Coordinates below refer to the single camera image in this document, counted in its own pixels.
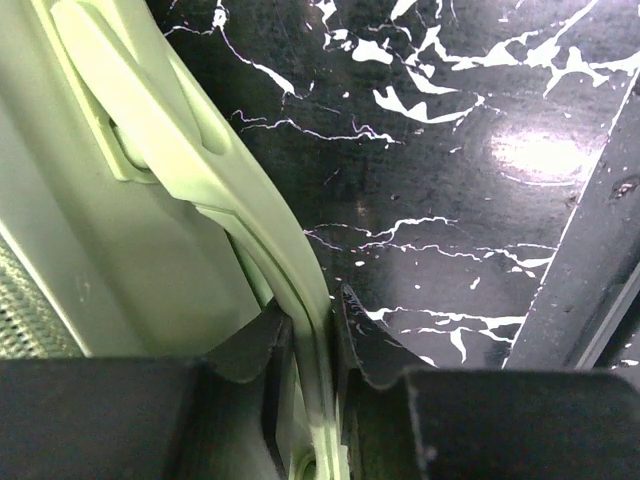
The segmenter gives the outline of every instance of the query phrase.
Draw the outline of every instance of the white paint splatter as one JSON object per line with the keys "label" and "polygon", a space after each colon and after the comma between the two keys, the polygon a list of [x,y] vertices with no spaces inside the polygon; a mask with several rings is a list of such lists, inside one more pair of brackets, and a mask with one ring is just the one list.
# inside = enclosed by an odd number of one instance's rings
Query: white paint splatter
{"label": "white paint splatter", "polygon": [[391,65],[391,62],[393,62],[393,55],[380,48],[375,41],[361,38],[358,39],[358,46],[351,54],[351,58],[356,62],[373,60],[386,65]]}
{"label": "white paint splatter", "polygon": [[612,72],[626,72],[628,76],[632,76],[635,71],[640,68],[640,51],[634,53],[630,57],[611,62],[590,63],[589,66],[594,70],[607,69]]}
{"label": "white paint splatter", "polygon": [[369,140],[384,140],[387,143],[400,143],[397,140],[395,140],[393,137],[391,137],[391,135],[389,135],[388,133],[382,133],[382,134],[378,134],[376,133],[373,128],[371,128],[369,125],[362,125],[360,127],[358,127],[355,124],[355,119],[352,120],[351,122],[351,126],[354,130],[354,132],[356,133],[355,135],[332,135],[332,136],[328,136],[328,135],[323,135],[321,133],[315,132],[313,130],[309,130],[308,128],[303,128],[300,125],[298,125],[296,122],[294,122],[291,118],[283,118],[281,120],[278,120],[277,122],[273,123],[273,124],[265,124],[265,123],[252,123],[252,125],[247,125],[246,127],[243,127],[241,129],[241,131],[245,131],[245,130],[251,130],[253,128],[264,128],[266,130],[271,130],[274,128],[278,128],[282,125],[289,125],[293,128],[295,128],[296,130],[298,130],[299,132],[311,135],[313,137],[319,138],[321,140],[330,140],[330,141],[335,141],[335,140],[359,140],[362,138],[368,138]]}
{"label": "white paint splatter", "polygon": [[458,91],[455,88],[440,87],[438,85],[434,85],[424,75],[415,71],[414,68],[412,67],[406,67],[406,68],[407,68],[407,73],[409,74],[409,77],[411,77],[411,80],[413,80],[413,83],[416,85],[416,87],[418,87],[418,90],[420,90],[422,93],[442,95],[444,93]]}
{"label": "white paint splatter", "polygon": [[419,102],[414,105],[411,109],[407,110],[404,105],[400,102],[398,95],[396,94],[394,88],[392,86],[388,86],[386,88],[387,96],[384,97],[378,92],[378,90],[373,90],[373,96],[375,98],[376,103],[384,108],[385,110],[390,110],[392,112],[398,112],[404,115],[405,117],[411,118],[418,122],[426,123],[426,124],[437,124],[437,123],[446,123],[453,121],[461,121],[464,120],[476,107],[482,105],[484,103],[485,98],[482,95],[477,95],[477,100],[474,105],[467,108],[466,110],[460,112],[448,113],[445,115],[441,115],[439,117],[429,118],[427,116],[427,104],[425,102]]}
{"label": "white paint splatter", "polygon": [[404,15],[417,0],[398,0],[391,10],[389,19],[393,22],[398,17]]}
{"label": "white paint splatter", "polygon": [[464,346],[464,342],[462,341],[462,329],[457,328],[455,330],[453,330],[451,332],[451,343],[453,343],[453,346],[456,347],[458,350],[460,350],[460,353],[462,354],[462,362],[464,363],[467,361],[467,349]]}
{"label": "white paint splatter", "polygon": [[322,11],[322,23],[327,27],[327,20],[338,11],[336,8],[336,4],[333,0],[320,0],[318,3],[313,5],[314,7],[320,9]]}
{"label": "white paint splatter", "polygon": [[432,358],[430,357],[426,357],[424,355],[420,355],[420,360],[422,360],[425,363],[428,363],[429,365],[431,365],[433,368],[438,368],[438,366],[436,365],[436,362],[433,361]]}

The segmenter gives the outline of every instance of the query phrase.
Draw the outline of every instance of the black marble pattern surface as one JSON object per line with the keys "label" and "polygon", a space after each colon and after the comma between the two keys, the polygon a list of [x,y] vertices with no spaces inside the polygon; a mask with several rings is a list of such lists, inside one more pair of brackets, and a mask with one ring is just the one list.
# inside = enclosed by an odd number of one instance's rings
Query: black marble pattern surface
{"label": "black marble pattern surface", "polygon": [[330,288],[503,365],[640,66],[629,0],[148,0]]}

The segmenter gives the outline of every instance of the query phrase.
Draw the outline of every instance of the gray fabric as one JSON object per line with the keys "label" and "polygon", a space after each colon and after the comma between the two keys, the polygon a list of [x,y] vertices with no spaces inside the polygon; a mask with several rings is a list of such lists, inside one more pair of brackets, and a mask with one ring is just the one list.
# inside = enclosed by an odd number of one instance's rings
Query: gray fabric
{"label": "gray fabric", "polygon": [[0,237],[0,358],[79,356],[69,330]]}

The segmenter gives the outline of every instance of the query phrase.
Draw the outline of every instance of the light green plastic trim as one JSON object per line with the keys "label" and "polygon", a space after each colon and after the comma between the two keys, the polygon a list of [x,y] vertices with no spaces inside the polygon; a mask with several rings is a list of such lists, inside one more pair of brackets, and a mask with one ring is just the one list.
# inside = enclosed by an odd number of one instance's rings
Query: light green plastic trim
{"label": "light green plastic trim", "polygon": [[98,146],[107,160],[109,168],[111,168],[113,176],[120,181],[135,181],[144,184],[157,183],[158,180],[155,178],[153,173],[136,168],[131,164],[129,161],[130,159],[127,158],[127,155],[123,151],[123,147],[126,147],[126,143],[123,144],[122,142],[126,142],[126,139],[122,139],[121,141],[118,138],[119,135],[114,132],[110,124],[109,115],[105,112],[104,108],[102,108],[95,96],[87,88],[87,85],[79,77],[76,69],[73,67],[64,46],[60,42],[58,32],[56,31],[55,25],[51,19],[49,8],[52,4],[52,0],[32,0],[32,4],[38,18],[40,19],[47,39],[55,52],[62,71],[69,82],[69,86],[82,109],[82,113],[84,113],[85,119],[91,128]]}
{"label": "light green plastic trim", "polygon": [[[62,0],[51,13],[79,76],[149,170],[173,197],[193,203],[246,249],[292,317],[317,478],[346,479],[338,458],[326,331],[329,293],[293,213],[161,36],[142,0]],[[155,39],[134,38],[134,30],[148,30],[149,25]],[[152,70],[167,64],[179,84],[177,97],[167,94],[175,90],[168,76],[158,84],[152,76]],[[183,102],[190,114],[184,112]]]}

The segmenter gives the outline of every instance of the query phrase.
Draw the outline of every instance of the white crack pattern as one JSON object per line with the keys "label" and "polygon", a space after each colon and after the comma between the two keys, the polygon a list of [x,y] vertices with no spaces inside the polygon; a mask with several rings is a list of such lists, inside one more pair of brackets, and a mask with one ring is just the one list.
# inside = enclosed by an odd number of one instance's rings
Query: white crack pattern
{"label": "white crack pattern", "polygon": [[[169,10],[173,10],[178,3],[179,0],[173,0]],[[519,0],[515,5],[515,11],[517,11],[521,5],[526,0]],[[327,52],[327,54],[331,54],[332,52],[350,52],[351,59],[354,62],[377,62],[382,65],[391,65],[394,62],[400,62],[409,78],[412,80],[415,88],[421,94],[424,94],[425,100],[432,98],[435,95],[452,95],[456,93],[460,93],[459,89],[452,88],[446,85],[437,85],[432,81],[434,73],[436,71],[436,67],[429,63],[425,63],[420,60],[420,54],[424,52],[428,47],[432,46],[433,50],[437,54],[438,58],[447,64],[451,64],[451,71],[463,71],[474,68],[492,68],[492,67],[509,67],[509,68],[522,68],[529,67],[531,69],[545,69],[550,73],[550,78],[546,84],[545,90],[541,93],[541,98],[546,98],[551,91],[558,85],[558,83],[567,75],[573,73],[580,73],[583,75],[587,75],[591,78],[591,83],[593,88],[599,88],[603,84],[607,83],[610,80],[609,75],[611,73],[616,72],[624,72],[629,77],[636,77],[638,68],[640,68],[640,51],[626,57],[620,59],[613,59],[610,61],[604,62],[590,62],[588,59],[583,58],[582,51],[576,45],[571,45],[568,47],[561,47],[558,45],[560,38],[565,35],[567,32],[571,30],[578,22],[585,18],[593,8],[599,3],[599,0],[591,0],[588,3],[584,4],[582,8],[577,10],[573,15],[565,20],[561,20],[558,22],[554,22],[549,25],[548,28],[556,28],[559,27],[558,31],[554,36],[544,41],[542,44],[538,45],[535,48],[530,48],[527,51],[526,59],[523,61],[519,61],[516,59],[509,51],[507,47],[509,47],[513,43],[519,43],[522,46],[527,46],[529,39],[533,37],[537,37],[542,33],[542,30],[532,30],[532,31],[524,31],[517,36],[513,36],[510,38],[506,38],[504,40],[500,40],[496,42],[496,44],[488,49],[484,55],[475,55],[475,56],[462,56],[456,55],[454,53],[450,53],[448,48],[443,45],[440,39],[440,33],[442,31],[442,24],[427,26],[424,19],[421,17],[418,11],[418,2],[417,0],[398,0],[394,7],[388,14],[388,22],[385,22],[378,26],[370,26],[368,27],[368,31],[371,32],[382,32],[386,29],[394,29],[402,32],[406,35],[408,41],[410,42],[413,53],[411,53],[406,58],[401,58],[396,52],[394,52],[389,47],[389,39],[387,38],[384,42],[379,43],[376,40],[369,40],[360,38],[357,35],[353,34],[349,30],[345,28],[336,28],[332,29],[328,22],[330,22],[334,15],[338,12],[338,6],[334,2],[334,0],[319,0],[319,1],[311,1],[309,4],[310,7],[317,9],[319,13],[321,13],[321,22],[324,26],[324,44],[322,45],[322,49]],[[436,12],[435,19],[441,20],[442,13],[444,9],[443,0],[436,1]],[[449,2],[449,10],[457,22],[457,15],[455,13],[453,0]],[[401,25],[397,25],[396,22],[406,15],[416,15],[419,19],[420,23],[424,27],[424,35],[420,41],[418,46],[413,44],[414,36],[411,31],[403,27]],[[185,31],[192,34],[197,35],[213,35],[216,32],[219,32],[219,35],[225,42],[226,46],[233,53],[233,55],[238,59],[238,61],[253,67],[258,72],[266,75],[279,89],[282,91],[282,105],[286,104],[286,101],[290,98],[296,98],[299,100],[305,100],[309,96],[314,93],[314,82],[312,81],[309,86],[295,86],[292,81],[288,80],[284,74],[276,72],[274,69],[269,66],[257,63],[253,61],[251,58],[243,56],[240,52],[238,52],[232,43],[230,42],[227,34],[225,32],[225,26],[228,22],[230,16],[229,10],[223,5],[222,0],[218,0],[216,3],[216,7],[213,11],[213,18],[211,22],[211,27],[206,31],[197,31],[192,29],[188,22],[184,22],[182,25],[175,25],[169,29],[165,33],[165,36],[169,36],[176,31]],[[501,17],[497,19],[498,22],[508,22],[508,16]],[[306,28],[309,31],[313,31],[313,20],[307,19],[305,21]],[[562,51],[563,48],[567,49],[568,57],[564,67],[558,67],[553,63],[553,60],[558,56],[558,54]],[[630,83],[626,96],[618,108],[618,111],[614,118],[611,121],[611,126],[609,128],[609,134],[611,133],[617,119],[620,115],[622,107],[624,103],[626,103],[626,99],[631,91],[631,87],[633,85],[633,81]],[[491,107],[487,105],[487,98],[483,95],[480,95],[476,92],[468,92],[475,96],[475,100],[471,101],[466,108],[463,108],[459,111],[453,111],[449,113],[445,113],[442,115],[438,115],[435,117],[430,117],[427,109],[426,101],[420,101],[414,105],[404,105],[403,102],[398,97],[393,85],[380,85],[377,88],[371,90],[370,95],[372,101],[381,109],[393,112],[398,115],[402,115],[411,120],[419,122],[423,125],[434,125],[441,123],[451,123],[453,124],[454,132],[458,126],[476,109],[479,107],[489,108],[495,111],[496,114],[502,113],[499,109]],[[346,99],[350,96],[349,92],[344,92],[342,95],[343,99]],[[342,115],[343,112],[340,111],[339,108],[335,108],[333,106],[320,106],[325,110],[329,110],[331,112],[336,113],[337,115]],[[262,128],[266,130],[278,129],[278,128],[293,128],[300,132],[303,135],[309,135],[319,140],[324,141],[382,141],[387,145],[385,148],[388,148],[390,144],[398,144],[402,143],[399,140],[393,138],[389,133],[386,132],[376,132],[373,127],[370,125],[362,125],[357,126],[356,118],[352,115],[351,122],[351,131],[345,131],[339,135],[335,134],[326,134],[318,131],[314,131],[302,125],[296,123],[296,121],[289,116],[279,118],[277,120],[269,120],[265,116],[256,117],[256,118],[248,118],[241,110],[237,110],[233,113],[232,117],[236,117],[240,121],[246,124],[241,130],[250,130],[256,128]],[[570,118],[571,115],[566,113],[566,118]],[[421,134],[424,132],[423,128],[415,129],[415,134]],[[451,150],[451,153],[455,153],[461,147],[456,147]],[[338,175],[340,169],[336,169],[328,178],[325,180],[324,184],[326,185],[333,177]],[[514,177],[508,177],[510,180],[523,182]],[[527,185],[535,185],[541,187],[551,187],[551,186],[560,186],[559,184],[544,184],[544,183],[534,183],[529,182]],[[535,269],[544,268],[542,272],[541,284],[544,281],[544,276],[548,271],[548,266],[552,262],[555,252],[557,250],[557,246],[547,246],[547,245],[537,245],[532,243],[516,243],[512,245],[507,245],[503,247],[474,247],[472,251],[457,251],[455,247],[445,247],[438,244],[428,244],[428,245],[419,245],[416,246],[412,243],[404,243],[398,244],[394,241],[396,237],[396,233],[401,227],[410,227],[415,225],[420,225],[425,222],[440,222],[447,227],[457,228],[455,219],[447,219],[444,217],[423,217],[418,219],[400,219],[395,222],[395,224],[387,229],[380,232],[372,232],[363,228],[342,224],[342,223],[327,223],[322,225],[317,225],[313,228],[306,229],[305,234],[314,242],[317,242],[324,248],[327,248],[331,251],[336,252],[349,252],[349,253],[371,253],[376,249],[384,248],[384,249],[394,249],[394,251],[401,251],[403,253],[406,252],[424,252],[427,250],[436,251],[438,254],[448,257],[448,258],[466,258],[473,262],[486,262],[494,256],[501,256],[504,259],[507,259],[512,262],[511,268],[506,270],[507,273],[514,274],[524,274],[531,278],[537,278]],[[364,235],[364,238],[367,240],[364,243],[361,243],[354,248],[347,247],[343,245],[333,244],[331,241],[327,240],[327,234],[331,233],[336,229],[347,229],[353,232],[357,232]],[[539,251],[545,251],[548,255],[542,258],[520,258],[518,254],[514,253],[512,249],[514,248],[533,248]],[[356,262],[357,266],[364,266],[365,263],[362,261]],[[474,280],[473,284],[470,286],[471,290],[474,290],[478,287],[481,281],[480,277],[477,277]],[[445,326],[455,326],[455,322],[460,322],[461,320],[466,320],[472,323],[476,323],[478,325],[477,329],[471,329],[468,326],[456,326],[452,330],[447,330],[446,328],[438,329],[433,327],[424,327],[424,328],[416,328],[409,330],[402,330],[399,332],[400,335],[405,334],[432,334],[432,335],[447,335],[451,344],[460,352],[461,355],[461,363],[464,363],[467,359],[467,351],[463,341],[463,332],[473,332],[479,333],[481,335],[485,335],[491,338],[496,342],[504,342],[509,345],[513,345],[513,343],[517,340],[517,334],[515,338],[506,338],[500,337],[495,334],[495,330],[502,326],[507,325],[519,325],[521,326],[526,318],[526,315],[522,316],[508,316],[508,317],[483,317],[473,314],[467,313],[457,313],[457,312],[437,312],[429,309],[408,309],[402,306],[394,307],[394,308],[381,308],[376,311],[369,311],[369,316],[374,321],[380,321],[387,325],[385,321],[385,317],[394,314],[402,314],[402,313],[422,313],[425,315],[429,315],[431,317],[439,318],[440,320],[436,321],[436,326],[445,327]],[[427,356],[421,356],[423,361],[426,363],[437,367],[436,362]],[[626,366],[635,366],[638,364],[635,360],[622,360],[621,364]]]}

